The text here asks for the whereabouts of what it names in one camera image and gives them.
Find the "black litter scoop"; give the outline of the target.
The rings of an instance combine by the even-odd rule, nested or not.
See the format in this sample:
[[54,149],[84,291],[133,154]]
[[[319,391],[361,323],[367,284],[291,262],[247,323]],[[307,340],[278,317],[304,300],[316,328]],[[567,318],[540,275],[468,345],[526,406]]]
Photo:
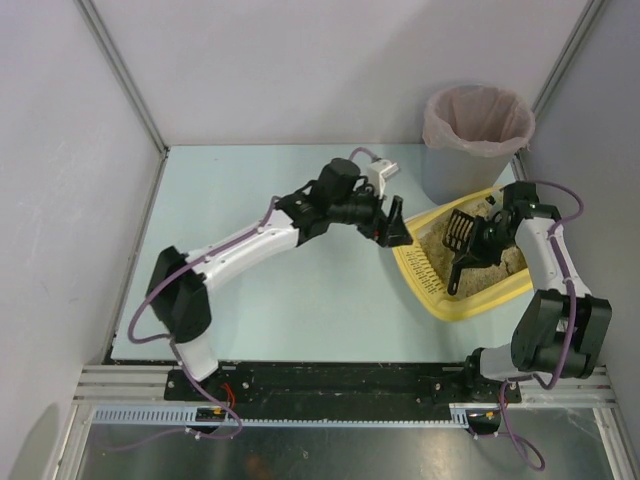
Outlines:
[[451,273],[449,275],[447,293],[455,296],[458,291],[459,281],[464,258],[468,250],[471,234],[474,228],[475,218],[462,210],[453,209],[443,234],[442,244],[453,254]]

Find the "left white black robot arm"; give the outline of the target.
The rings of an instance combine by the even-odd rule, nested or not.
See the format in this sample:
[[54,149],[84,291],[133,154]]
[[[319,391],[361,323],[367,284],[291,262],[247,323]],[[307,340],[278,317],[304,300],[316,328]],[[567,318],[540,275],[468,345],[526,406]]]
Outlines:
[[353,225],[382,248],[412,243],[402,198],[394,196],[390,208],[383,208],[387,181],[398,170],[381,157],[366,169],[334,158],[303,187],[273,197],[265,215],[243,231],[216,245],[187,253],[168,247],[158,255],[143,305],[164,325],[178,361],[194,380],[219,367],[207,338],[210,296],[240,273],[325,234],[333,224]]

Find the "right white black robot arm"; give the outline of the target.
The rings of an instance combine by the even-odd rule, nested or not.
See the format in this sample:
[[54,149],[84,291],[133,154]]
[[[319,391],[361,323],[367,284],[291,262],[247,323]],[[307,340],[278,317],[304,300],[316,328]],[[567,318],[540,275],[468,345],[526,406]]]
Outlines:
[[589,377],[612,318],[608,300],[580,278],[564,241],[567,222],[540,201],[537,182],[502,189],[486,216],[454,209],[443,244],[453,252],[447,291],[455,294],[463,271],[496,266],[502,253],[522,253],[534,294],[508,344],[478,348],[465,361],[474,379],[515,383],[533,380],[553,389],[561,379]]

